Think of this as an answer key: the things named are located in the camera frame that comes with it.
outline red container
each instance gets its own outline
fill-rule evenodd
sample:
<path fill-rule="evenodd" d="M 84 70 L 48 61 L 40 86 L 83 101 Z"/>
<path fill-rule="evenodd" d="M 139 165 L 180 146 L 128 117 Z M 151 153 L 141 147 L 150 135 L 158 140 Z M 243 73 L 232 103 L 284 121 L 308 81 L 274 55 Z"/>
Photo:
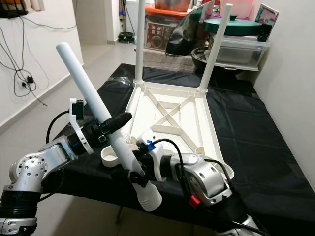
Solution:
<path fill-rule="evenodd" d="M 187 12 L 191 0 L 155 0 L 156 9 Z"/>

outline green lid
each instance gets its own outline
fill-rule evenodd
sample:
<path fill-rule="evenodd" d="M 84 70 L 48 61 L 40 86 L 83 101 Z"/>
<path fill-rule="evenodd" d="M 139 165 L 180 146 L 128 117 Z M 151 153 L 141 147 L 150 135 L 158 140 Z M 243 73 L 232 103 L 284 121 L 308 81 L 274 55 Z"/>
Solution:
<path fill-rule="evenodd" d="M 235 16 L 230 16 L 227 23 L 224 35 L 227 36 L 256 36 L 260 32 L 261 23 L 255 21 L 247 21 L 235 19 Z M 219 28 L 221 19 L 209 19 L 205 20 L 203 23 L 203 30 L 205 32 L 216 34 Z"/>

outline white pole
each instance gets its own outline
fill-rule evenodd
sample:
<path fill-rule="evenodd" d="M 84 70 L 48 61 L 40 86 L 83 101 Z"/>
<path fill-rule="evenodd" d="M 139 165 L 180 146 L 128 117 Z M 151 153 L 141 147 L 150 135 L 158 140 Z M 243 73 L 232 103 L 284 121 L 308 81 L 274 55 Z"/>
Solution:
<path fill-rule="evenodd" d="M 130 98 L 130 101 L 128 103 L 128 106 L 126 108 L 126 112 L 130 112 L 132 114 L 132 118 L 130 121 L 128 121 L 127 124 L 125 124 L 120 129 L 127 143 L 129 143 L 130 141 L 130 134 L 131 134 L 132 126 L 133 126 L 134 119 L 136 116 L 136 111 L 139 104 L 140 95 L 141 95 L 141 87 L 135 88 L 135 90 L 133 91 L 132 97 Z"/>
<path fill-rule="evenodd" d="M 88 75 L 85 73 L 78 58 L 75 56 L 69 44 L 59 44 L 57 46 L 57 51 L 63 59 L 63 62 L 65 63 L 71 76 L 76 82 L 77 87 L 84 96 L 94 117 L 98 120 L 98 122 L 103 123 L 104 121 L 111 118 L 109 111 L 107 110 L 105 104 L 98 95 L 96 89 L 94 88 L 93 84 L 88 78 Z M 144 172 L 141 169 L 139 162 L 135 158 L 133 152 L 129 148 L 121 132 L 117 130 L 116 132 L 108 135 L 108 138 L 109 143 L 116 153 L 118 159 L 120 160 L 123 168 L 126 170 L 138 172 L 139 174 L 143 175 Z M 138 184 L 133 184 L 133 187 L 137 192 L 138 200 L 144 210 L 152 211 L 159 207 L 162 202 L 162 196 L 158 192 L 158 189 L 155 185 L 148 182 L 148 184 L 144 188 L 142 188 Z"/>
<path fill-rule="evenodd" d="M 135 84 L 142 84 L 142 69 L 143 69 L 143 47 L 144 47 L 144 24 L 145 24 L 145 10 L 146 1 L 139 0 L 138 13 L 138 32 L 137 32 L 137 52 L 136 52 L 136 71 L 133 82 Z"/>
<path fill-rule="evenodd" d="M 215 66 L 215 63 L 217 60 L 217 56 L 219 53 L 219 49 L 220 49 L 221 42 L 222 42 L 222 39 L 224 36 L 227 22 L 228 22 L 229 17 L 230 17 L 232 7 L 233 7 L 232 4 L 226 4 L 225 5 L 225 11 L 224 11 L 224 14 L 221 18 L 221 22 L 220 22 L 220 25 L 219 25 L 219 28 L 218 28 L 218 31 L 216 34 L 216 39 L 215 39 L 213 46 L 211 48 L 210 55 L 209 55 L 209 58 L 207 60 L 207 65 L 206 65 L 205 71 L 203 72 L 200 85 L 197 88 L 199 91 L 202 91 L 202 92 L 208 91 L 208 84 L 209 84 L 209 81 L 211 78 L 213 67 Z"/>

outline black tablecloth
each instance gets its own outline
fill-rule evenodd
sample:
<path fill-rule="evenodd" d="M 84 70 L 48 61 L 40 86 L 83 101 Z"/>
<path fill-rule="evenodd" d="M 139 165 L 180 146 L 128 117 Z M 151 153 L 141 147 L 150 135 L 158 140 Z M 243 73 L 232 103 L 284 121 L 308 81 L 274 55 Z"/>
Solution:
<path fill-rule="evenodd" d="M 133 90 L 128 79 L 133 78 L 134 66 L 122 64 L 98 90 L 112 115 L 125 110 Z M 144 80 L 197 87 L 201 76 L 144 68 Z M 221 78 L 219 73 L 212 76 L 208 90 L 207 101 L 223 158 L 233 168 L 233 185 L 248 208 L 274 235 L 312 232 L 314 192 L 251 84 L 233 77 Z M 85 115 L 92 116 L 88 106 Z M 60 135 L 70 132 L 67 126 Z M 51 174 L 44 182 L 45 192 L 56 188 L 64 176 L 60 193 L 142 210 L 132 187 L 111 179 L 112 169 L 102 165 L 100 151 L 83 155 L 63 171 Z M 178 183 L 155 184 L 163 201 L 152 214 L 213 227 L 210 216 L 189 206 Z"/>

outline black cable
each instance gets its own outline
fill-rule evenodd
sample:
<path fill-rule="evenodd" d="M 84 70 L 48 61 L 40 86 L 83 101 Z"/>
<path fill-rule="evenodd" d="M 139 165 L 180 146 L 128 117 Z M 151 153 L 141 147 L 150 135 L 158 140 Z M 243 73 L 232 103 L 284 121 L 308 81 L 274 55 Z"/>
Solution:
<path fill-rule="evenodd" d="M 64 182 L 64 177 L 65 177 L 64 169 L 62 169 L 62 172 L 63 172 L 63 175 L 62 175 L 62 179 L 61 179 L 61 182 L 60 182 L 59 186 L 58 186 L 54 191 L 52 191 L 51 193 L 49 193 L 49 194 L 47 194 L 46 196 L 40 198 L 40 199 L 38 200 L 38 202 L 41 202 L 41 201 L 43 201 L 43 200 L 45 200 L 45 199 L 51 197 L 52 195 L 54 195 L 55 193 L 57 193 L 58 190 L 62 187 L 63 182 Z"/>
<path fill-rule="evenodd" d="M 234 224 L 235 228 L 242 228 L 242 229 L 249 230 L 249 231 L 255 232 L 257 234 L 263 235 L 263 236 L 270 236 L 270 234 L 268 234 L 262 230 L 256 229 L 252 226 L 244 225 L 244 224 L 238 223 L 236 221 L 232 221 L 232 223 Z"/>
<path fill-rule="evenodd" d="M 64 114 L 69 113 L 69 110 L 61 112 L 60 114 L 58 114 L 51 122 L 50 125 L 47 129 L 47 134 L 46 134 L 46 143 L 49 143 L 49 135 L 50 135 L 50 130 L 53 127 L 53 124 L 56 122 L 56 120 L 58 120 L 59 117 L 63 116 Z"/>
<path fill-rule="evenodd" d="M 4 65 L 2 62 L 0 62 L 0 64 L 7 68 L 7 69 L 10 69 L 10 70 L 14 70 L 15 73 L 14 73 L 14 76 L 13 76 L 13 79 L 14 79 L 14 95 L 17 96 L 17 97 L 25 97 L 27 95 L 29 95 L 30 93 L 32 93 L 32 95 L 36 98 L 36 100 L 38 100 L 41 104 L 43 104 L 44 106 L 48 107 L 47 104 L 45 104 L 44 102 L 42 102 L 34 93 L 33 91 L 35 91 L 37 89 L 37 85 L 36 85 L 36 82 L 33 78 L 33 75 L 24 69 L 24 46 L 25 46 L 25 24 L 24 24 L 24 21 L 21 17 L 19 17 L 20 20 L 21 20 L 21 23 L 22 23 L 22 29 L 23 29 L 23 32 L 22 32 L 22 66 L 19 67 L 18 63 L 16 62 L 16 60 L 14 59 L 13 55 L 12 55 L 12 52 L 9 48 L 9 45 L 5 39 L 5 36 L 4 36 L 4 33 L 3 33 L 3 30 L 2 28 L 0 27 L 0 32 L 3 36 L 3 40 L 4 40 L 4 43 L 7 47 L 7 50 L 5 49 L 5 47 L 0 43 L 0 46 L 2 47 L 2 49 L 4 50 L 4 52 L 6 53 L 6 55 L 8 56 L 8 58 L 10 59 L 12 65 L 13 65 L 13 68 L 9 67 L 9 66 L 6 66 Z M 29 74 L 30 77 L 33 78 L 33 83 L 34 83 L 34 89 L 31 88 L 31 83 L 28 83 L 27 79 L 24 77 L 23 73 L 22 72 L 27 72 Z M 23 94 L 23 95 L 18 95 L 16 93 L 16 80 L 17 80 L 17 77 L 18 79 L 20 79 L 22 81 L 22 86 L 28 91 L 26 94 Z"/>
<path fill-rule="evenodd" d="M 77 15 L 78 1 L 79 1 L 79 0 L 77 0 L 77 2 L 75 3 L 74 17 L 76 17 L 76 15 Z"/>
<path fill-rule="evenodd" d="M 33 52 L 31 51 L 30 45 L 29 45 L 29 42 L 28 42 L 28 38 L 27 38 L 27 36 L 26 36 L 26 31 L 24 31 L 24 37 L 25 37 L 25 42 L 26 42 L 26 46 L 27 46 L 27 48 L 28 48 L 29 53 L 31 54 L 31 56 L 33 57 L 33 59 L 36 61 L 36 63 L 37 63 L 38 66 L 40 67 L 40 69 L 44 72 L 44 74 L 45 74 L 45 76 L 46 76 L 46 78 L 47 78 L 47 81 L 48 81 L 48 83 L 47 83 L 47 85 L 46 85 L 46 88 L 41 89 L 39 85 L 38 85 L 38 88 L 39 88 L 40 90 L 46 90 L 46 89 L 49 87 L 49 84 L 50 84 L 48 75 L 47 75 L 46 71 L 44 70 L 44 68 L 42 67 L 42 65 L 39 63 L 39 61 L 38 61 L 38 60 L 36 59 L 36 57 L 34 56 Z"/>
<path fill-rule="evenodd" d="M 8 43 L 7 43 L 6 39 L 5 39 L 3 30 L 2 30 L 1 27 L 0 27 L 0 31 L 1 31 L 1 34 L 2 34 L 2 36 L 3 36 L 4 43 L 5 43 L 6 47 L 8 48 L 8 51 L 9 51 L 11 57 L 9 56 L 9 54 L 7 53 L 7 51 L 4 49 L 4 47 L 1 45 L 2 48 L 5 50 L 6 54 L 7 54 L 8 57 L 10 58 L 10 60 L 11 60 L 11 62 L 12 62 L 12 64 L 13 64 L 13 66 L 14 66 L 14 63 L 13 63 L 13 61 L 14 61 L 15 64 L 16 64 L 16 66 L 17 66 L 17 68 L 23 69 L 23 68 L 24 68 L 24 43 L 25 43 L 24 32 L 25 32 L 25 25 L 24 25 L 24 22 L 23 22 L 23 20 L 22 20 L 21 18 L 20 18 L 20 20 L 21 20 L 22 26 L 23 26 L 23 37 L 22 37 L 22 66 L 21 66 L 21 68 L 19 67 L 18 63 L 15 61 L 15 59 L 14 59 L 12 53 L 11 53 L 11 50 L 10 50 L 10 48 L 9 48 L 9 46 L 8 46 Z"/>
<path fill-rule="evenodd" d="M 127 12 L 128 18 L 129 18 L 129 21 L 130 21 L 130 25 L 131 25 L 131 28 L 132 28 L 132 31 L 133 31 L 133 35 L 136 36 L 136 33 L 134 32 L 134 28 L 133 28 L 133 25 L 132 25 L 132 21 L 131 21 L 131 19 L 130 19 L 130 15 L 129 15 L 129 12 L 128 12 L 126 0 L 123 0 L 123 2 L 124 2 L 125 9 L 126 9 L 126 12 Z"/>
<path fill-rule="evenodd" d="M 159 142 L 169 142 L 171 143 L 176 151 L 178 152 L 178 156 L 179 156 L 179 160 L 180 160 L 180 164 L 181 164 L 181 176 L 183 177 L 185 175 L 185 172 L 184 172 L 184 162 L 183 162 L 183 158 L 182 158 L 182 154 L 181 154 L 181 151 L 179 150 L 178 146 L 176 145 L 176 143 L 174 143 L 172 140 L 170 139 L 158 139 L 158 140 L 155 140 L 154 142 L 152 142 L 152 145 L 154 144 L 157 144 Z"/>
<path fill-rule="evenodd" d="M 219 162 L 219 161 L 217 161 L 217 160 L 212 160 L 212 159 L 204 159 L 204 161 L 206 161 L 206 162 L 213 162 L 213 163 L 216 163 L 216 164 L 220 165 L 220 167 L 222 168 L 222 170 L 223 170 L 223 172 L 224 172 L 224 175 L 225 175 L 225 177 L 226 177 L 226 179 L 227 179 L 228 184 L 229 184 L 229 185 L 231 184 L 230 176 L 228 176 L 228 173 L 227 173 L 227 171 L 226 171 L 226 168 L 225 168 L 225 166 L 224 166 L 221 162 Z"/>
<path fill-rule="evenodd" d="M 30 20 L 30 19 L 24 17 L 24 16 L 20 16 L 20 18 L 25 19 L 25 20 L 28 20 L 28 21 L 32 22 L 33 24 L 35 24 L 35 25 L 43 26 L 43 27 L 48 27 L 48 28 L 55 29 L 55 30 L 69 30 L 69 29 L 73 29 L 73 28 L 77 27 L 77 24 L 75 24 L 74 26 L 68 27 L 68 28 L 54 27 L 54 26 L 49 26 L 49 25 L 44 25 L 44 24 L 36 23 L 36 22 L 34 22 L 34 21 L 32 21 L 32 20 Z"/>
<path fill-rule="evenodd" d="M 181 151 L 179 150 L 179 148 L 176 145 L 176 143 L 173 142 L 170 139 L 158 139 L 158 140 L 155 140 L 154 142 L 152 142 L 152 145 L 157 144 L 159 142 L 168 142 L 168 143 L 171 143 L 175 147 L 175 149 L 176 149 L 176 151 L 178 153 L 178 156 L 179 156 L 179 160 L 180 160 L 180 169 L 181 169 L 181 171 L 180 171 L 179 181 L 181 183 L 184 195 L 190 197 L 191 196 L 191 192 L 190 192 L 189 184 L 187 182 L 187 179 L 186 179 L 186 176 L 185 176 L 185 172 L 184 172 L 184 162 L 183 162 Z"/>

